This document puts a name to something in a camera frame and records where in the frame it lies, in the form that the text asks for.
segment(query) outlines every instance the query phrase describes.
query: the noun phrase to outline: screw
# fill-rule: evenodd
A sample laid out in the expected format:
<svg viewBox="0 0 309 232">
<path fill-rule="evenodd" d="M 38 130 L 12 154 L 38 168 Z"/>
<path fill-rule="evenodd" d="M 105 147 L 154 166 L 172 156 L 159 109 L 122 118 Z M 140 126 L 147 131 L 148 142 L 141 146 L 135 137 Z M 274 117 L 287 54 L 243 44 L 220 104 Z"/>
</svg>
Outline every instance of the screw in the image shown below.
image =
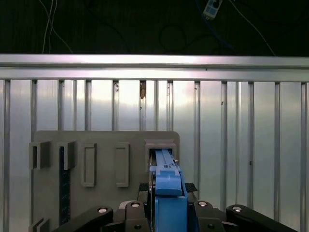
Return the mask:
<svg viewBox="0 0 309 232">
<path fill-rule="evenodd" d="M 134 208 L 139 207 L 139 205 L 140 205 L 139 203 L 132 203 L 131 204 L 131 206 L 134 207 Z"/>
<path fill-rule="evenodd" d="M 206 202 L 199 202 L 198 205 L 205 207 L 207 205 L 207 203 Z"/>
<path fill-rule="evenodd" d="M 107 211 L 107 209 L 105 209 L 105 208 L 98 209 L 98 212 L 101 213 L 101 214 L 105 213 L 106 211 Z"/>
<path fill-rule="evenodd" d="M 236 212 L 238 212 L 238 213 L 242 211 L 242 209 L 239 208 L 239 207 L 233 207 L 233 210 L 236 211 Z"/>
</svg>

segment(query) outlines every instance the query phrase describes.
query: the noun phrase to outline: gray block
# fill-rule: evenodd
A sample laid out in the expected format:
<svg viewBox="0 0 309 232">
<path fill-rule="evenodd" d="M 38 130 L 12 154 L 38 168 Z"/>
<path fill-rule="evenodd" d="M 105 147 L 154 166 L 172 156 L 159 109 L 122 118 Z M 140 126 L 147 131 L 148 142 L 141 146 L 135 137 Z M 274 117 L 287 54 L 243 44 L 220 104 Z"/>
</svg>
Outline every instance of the gray block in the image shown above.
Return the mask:
<svg viewBox="0 0 309 232">
<path fill-rule="evenodd" d="M 70 174 L 73 218 L 96 205 L 115 210 L 120 203 L 135 200 L 140 183 L 148 182 L 150 149 L 172 149 L 179 160 L 179 135 L 172 131 L 38 131 L 29 156 L 33 157 L 31 147 L 42 148 L 47 141 L 48 151 L 40 157 L 46 158 L 48 166 L 30 167 L 34 168 L 33 221 L 48 218 L 51 231 L 61 223 L 60 165 Z M 64 147 L 62 164 L 60 147 Z"/>
</svg>

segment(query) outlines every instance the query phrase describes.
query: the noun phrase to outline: blue object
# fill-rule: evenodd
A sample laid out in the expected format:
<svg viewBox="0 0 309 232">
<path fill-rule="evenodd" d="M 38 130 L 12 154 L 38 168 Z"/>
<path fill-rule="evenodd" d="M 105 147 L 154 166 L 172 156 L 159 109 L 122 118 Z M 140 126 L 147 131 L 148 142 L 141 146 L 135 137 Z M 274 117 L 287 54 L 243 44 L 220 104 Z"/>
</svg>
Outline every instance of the blue object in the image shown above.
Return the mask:
<svg viewBox="0 0 309 232">
<path fill-rule="evenodd" d="M 155 232 L 187 232 L 188 193 L 181 171 L 180 176 L 183 196 L 156 196 L 154 199 Z"/>
<path fill-rule="evenodd" d="M 188 193 L 183 173 L 167 149 L 155 151 L 155 232 L 187 232 Z"/>
<path fill-rule="evenodd" d="M 179 167 L 167 149 L 155 151 L 155 194 L 181 196 L 183 194 Z"/>
<path fill-rule="evenodd" d="M 205 19 L 205 17 L 202 15 L 202 10 L 201 7 L 199 6 L 198 0 L 195 0 L 195 3 L 197 5 L 198 11 L 204 21 L 204 23 L 207 25 L 207 27 L 209 28 L 209 30 L 211 31 L 211 33 L 214 35 L 214 37 L 217 38 L 217 40 L 220 41 L 220 43 L 224 44 L 226 47 L 228 47 L 229 49 L 231 49 L 232 51 L 235 52 L 235 50 L 232 48 L 231 45 L 229 45 L 226 41 L 224 41 L 223 39 L 220 38 L 220 36 L 215 32 L 215 30 L 211 27 L 211 25 L 209 24 L 208 20 Z"/>
</svg>

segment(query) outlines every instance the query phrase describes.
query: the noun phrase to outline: metal panel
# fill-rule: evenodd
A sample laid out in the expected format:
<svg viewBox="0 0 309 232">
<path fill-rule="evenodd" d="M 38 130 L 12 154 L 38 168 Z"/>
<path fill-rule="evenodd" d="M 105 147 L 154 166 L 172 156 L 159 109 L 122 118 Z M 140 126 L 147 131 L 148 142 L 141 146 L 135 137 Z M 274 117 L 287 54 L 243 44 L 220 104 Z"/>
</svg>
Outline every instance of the metal panel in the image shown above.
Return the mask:
<svg viewBox="0 0 309 232">
<path fill-rule="evenodd" d="M 236 83 L 227 83 L 227 155 L 226 155 L 226 204 L 236 204 L 237 189 L 237 109 Z"/>
<path fill-rule="evenodd" d="M 112 81 L 91 82 L 91 130 L 112 130 Z"/>
<path fill-rule="evenodd" d="M 307 133 L 302 141 L 309 137 L 308 84 L 307 115 L 300 124 L 300 82 L 309 82 L 308 58 L 0 55 L 0 66 L 0 78 L 15 79 L 12 86 L 0 82 L 2 227 L 27 229 L 29 201 L 22 196 L 21 203 L 17 194 L 29 188 L 28 181 L 25 187 L 18 184 L 28 168 L 17 161 L 24 159 L 21 150 L 36 126 L 175 130 L 184 177 L 200 182 L 201 199 L 221 209 L 225 201 L 253 206 L 298 230 L 301 217 L 302 228 L 308 227 L 309 164 L 306 171 L 300 165 L 300 131 Z M 31 91 L 36 80 L 37 91 Z M 143 100 L 140 80 L 146 80 Z M 309 163 L 308 147 L 302 146 L 302 161 Z M 300 168 L 306 177 L 300 178 Z"/>
<path fill-rule="evenodd" d="M 76 81 L 66 80 L 63 91 L 63 130 L 71 131 L 76 129 Z"/>
<path fill-rule="evenodd" d="M 275 84 L 254 84 L 253 208 L 274 217 Z"/>
<path fill-rule="evenodd" d="M 158 131 L 168 130 L 168 82 L 158 81 Z"/>
<path fill-rule="evenodd" d="M 85 130 L 85 110 L 86 110 L 86 82 L 77 81 L 76 92 L 76 130 Z"/>
<path fill-rule="evenodd" d="M 37 130 L 48 131 L 59 128 L 59 82 L 38 80 Z"/>
<path fill-rule="evenodd" d="M 120 131 L 140 129 L 140 82 L 119 81 L 119 120 Z"/>
<path fill-rule="evenodd" d="M 146 81 L 146 131 L 156 130 L 157 82 Z"/>
<path fill-rule="evenodd" d="M 11 81 L 10 223 L 11 232 L 30 221 L 28 148 L 31 133 L 31 81 Z"/>
<path fill-rule="evenodd" d="M 300 229 L 301 84 L 281 83 L 280 222 Z"/>
<path fill-rule="evenodd" d="M 151 56 L 151 55 L 0 55 L 1 66 L 88 66 L 88 67 L 200 67 L 308 69 L 309 58 L 224 57 L 224 56 Z"/>
<path fill-rule="evenodd" d="M 248 205 L 249 176 L 249 86 L 237 83 L 237 204 Z"/>
<path fill-rule="evenodd" d="M 182 141 L 180 145 L 180 166 L 185 181 L 194 181 L 194 81 L 174 82 L 174 125 L 173 130 L 179 134 Z"/>
<path fill-rule="evenodd" d="M 205 69 L 129 69 L 129 68 L 2 68 L 5 80 L 169 80 L 169 81 L 250 81 L 308 82 L 308 70 L 205 70 Z"/>
<path fill-rule="evenodd" d="M 10 83 L 0 81 L 0 231 L 9 226 Z"/>
<path fill-rule="evenodd" d="M 201 82 L 200 198 L 221 207 L 221 82 Z"/>
</svg>

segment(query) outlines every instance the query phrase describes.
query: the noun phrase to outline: cable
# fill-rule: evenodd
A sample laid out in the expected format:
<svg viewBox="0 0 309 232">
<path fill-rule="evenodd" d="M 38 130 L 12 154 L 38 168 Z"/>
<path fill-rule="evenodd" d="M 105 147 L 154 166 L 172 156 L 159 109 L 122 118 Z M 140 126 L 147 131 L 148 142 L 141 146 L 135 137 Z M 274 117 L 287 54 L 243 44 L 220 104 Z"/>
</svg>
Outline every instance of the cable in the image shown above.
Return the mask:
<svg viewBox="0 0 309 232">
<path fill-rule="evenodd" d="M 106 27 L 109 27 L 109 28 L 111 28 L 113 31 L 116 32 L 116 34 L 117 34 L 117 35 L 120 37 L 120 39 L 123 41 L 123 44 L 124 44 L 124 46 L 126 47 L 127 52 L 128 52 L 129 54 L 131 54 L 130 48 L 129 48 L 129 46 L 127 45 L 126 40 L 124 39 L 124 37 L 122 36 L 122 34 L 121 34 L 115 27 L 113 27 L 112 25 L 110 25 L 110 24 L 104 22 L 101 18 L 99 18 L 98 16 L 96 16 L 96 15 L 89 9 L 89 7 L 87 6 L 85 0 L 83 0 L 83 2 L 84 2 L 84 5 L 85 5 L 85 8 L 86 8 L 87 11 L 92 15 L 92 17 L 94 17 L 94 18 L 95 18 L 98 22 L 100 22 L 102 25 L 104 25 L 104 26 L 106 26 Z"/>
<path fill-rule="evenodd" d="M 180 49 L 168 49 L 164 44 L 163 44 L 163 41 L 162 41 L 162 35 L 163 35 L 163 32 L 167 29 L 167 28 L 177 28 L 179 29 L 179 31 L 181 32 L 182 36 L 183 36 L 183 41 L 184 41 L 184 45 L 182 48 Z M 159 43 L 161 45 L 161 47 L 167 51 L 167 52 L 179 52 L 179 51 L 182 51 L 183 48 L 185 48 L 187 46 L 187 35 L 186 33 L 184 32 L 183 28 L 180 26 L 180 25 L 177 25 L 177 24 L 167 24 L 165 25 L 159 32 L 159 35 L 158 35 L 158 39 L 159 39 Z"/>
<path fill-rule="evenodd" d="M 283 31 L 282 33 L 280 33 L 279 35 L 277 35 L 277 36 L 275 36 L 275 37 L 269 39 L 268 41 L 271 42 L 271 41 L 275 41 L 275 40 L 281 38 L 282 36 L 288 34 L 289 32 L 291 32 L 291 31 L 297 29 L 299 26 L 303 25 L 304 23 L 307 23 L 307 22 L 308 22 L 308 19 L 309 19 L 309 18 L 304 19 L 303 21 L 299 22 L 295 27 L 290 27 L 290 28 L 288 28 L 287 30 L 285 30 L 285 31 Z M 244 51 L 253 49 L 253 48 L 258 48 L 258 47 L 260 47 L 260 46 L 263 46 L 264 44 L 265 44 L 265 42 L 256 43 L 256 44 L 254 44 L 254 45 L 252 45 L 252 46 L 249 46 L 249 47 L 247 47 L 247 48 L 241 50 L 241 53 L 244 52 Z"/>
<path fill-rule="evenodd" d="M 50 5 L 49 17 L 52 14 L 53 5 L 54 5 L 54 0 L 52 0 L 52 4 Z M 46 33 L 47 33 L 47 29 L 48 29 L 48 24 L 49 24 L 49 21 L 47 21 L 47 23 L 46 23 L 46 28 L 45 28 L 45 33 L 44 33 L 44 40 L 43 40 L 42 54 L 44 54 L 44 50 L 45 50 L 45 40 L 46 40 Z"/>
<path fill-rule="evenodd" d="M 236 0 L 235 3 L 237 4 L 240 4 L 240 5 L 243 5 L 247 8 L 249 8 L 251 11 L 253 11 L 256 16 L 264 23 L 266 24 L 273 24 L 273 25 L 277 25 L 277 26 L 285 26 L 285 27 L 288 27 L 288 26 L 294 26 L 295 24 L 297 24 L 301 19 L 302 17 L 306 14 L 306 11 L 308 10 L 309 8 L 309 1 L 307 1 L 307 5 L 306 7 L 303 9 L 301 15 L 298 17 L 298 19 L 293 22 L 293 23 L 284 23 L 284 22 L 278 22 L 278 21 L 271 21 L 271 20 L 266 20 L 264 19 L 252 6 L 250 6 L 249 4 L 245 3 L 245 2 L 242 2 L 242 1 L 239 1 L 239 0 Z"/>
<path fill-rule="evenodd" d="M 224 46 L 228 47 L 230 50 L 232 50 L 233 52 L 235 52 L 235 50 L 232 48 L 231 45 L 229 45 L 226 41 L 224 41 L 223 39 L 220 38 L 220 36 L 215 32 L 215 30 L 211 27 L 211 25 L 209 24 L 208 20 L 202 15 L 202 10 L 201 7 L 198 3 L 198 0 L 195 0 L 195 3 L 197 5 L 198 11 L 200 13 L 200 16 L 202 17 L 203 21 L 205 22 L 205 24 L 207 25 L 207 27 L 209 28 L 209 30 L 211 31 L 211 33 L 214 35 L 214 37 L 217 38 L 217 40 L 219 40 L 222 44 L 224 44 Z"/>
<path fill-rule="evenodd" d="M 162 36 L 165 32 L 165 30 L 167 28 L 171 28 L 171 27 L 175 27 L 177 29 L 179 29 L 179 31 L 181 32 L 182 36 L 183 36 L 183 42 L 184 42 L 184 45 L 178 49 L 168 49 L 164 44 L 163 44 L 163 40 L 162 40 Z M 185 51 L 188 47 L 190 47 L 192 44 L 200 41 L 201 39 L 203 38 L 208 38 L 208 37 L 212 37 L 214 39 L 216 39 L 212 34 L 208 34 L 208 33 L 204 33 L 204 34 L 201 34 L 201 35 L 198 35 L 196 36 L 191 42 L 188 43 L 187 41 L 187 35 L 185 33 L 185 31 L 183 30 L 183 28 L 178 25 L 178 24 L 167 24 L 165 25 L 159 32 L 159 43 L 161 45 L 161 47 L 165 50 L 164 54 L 175 54 L 175 53 L 178 53 L 178 52 L 181 52 L 181 51 Z"/>
<path fill-rule="evenodd" d="M 54 13 L 53 13 L 53 18 L 52 18 L 52 25 L 54 25 L 54 17 L 55 17 L 57 5 L 58 5 L 58 0 L 56 0 L 56 5 L 55 5 Z M 52 31 L 53 31 L 52 29 L 50 29 L 50 31 L 49 31 L 49 50 L 48 50 L 48 54 L 50 54 L 50 50 L 51 50 L 51 48 L 52 48 L 52 46 L 51 46 L 51 35 L 52 35 Z"/>
<path fill-rule="evenodd" d="M 268 46 L 268 48 L 270 49 L 271 53 L 276 56 L 276 54 L 274 53 L 274 51 L 271 49 L 271 47 L 269 46 L 269 44 L 267 43 L 266 39 L 264 38 L 264 36 L 262 35 L 262 33 L 255 27 L 255 25 L 253 25 L 237 8 L 237 6 L 232 2 L 232 0 L 228 0 L 232 6 L 235 8 L 235 10 L 257 31 L 257 33 L 259 33 L 259 35 L 262 37 L 262 39 L 264 40 L 264 42 L 266 43 L 266 45 Z"/>
<path fill-rule="evenodd" d="M 51 28 L 53 29 L 55 35 L 65 44 L 65 46 L 66 46 L 66 47 L 70 50 L 70 52 L 73 54 L 73 52 L 72 52 L 71 48 L 68 46 L 68 44 L 58 35 L 58 33 L 56 32 L 56 30 L 54 29 L 54 26 L 53 26 L 53 24 L 52 24 L 52 21 L 50 20 L 50 17 L 49 17 L 49 15 L 48 15 L 48 11 L 47 11 L 45 5 L 43 4 L 43 2 L 42 2 L 41 0 L 39 0 L 39 2 L 42 4 L 42 6 L 43 6 L 43 8 L 44 8 L 44 10 L 45 10 L 45 12 L 46 12 L 46 15 L 47 15 L 47 17 L 48 17 L 48 21 L 49 21 L 50 26 L 51 26 Z"/>
</svg>

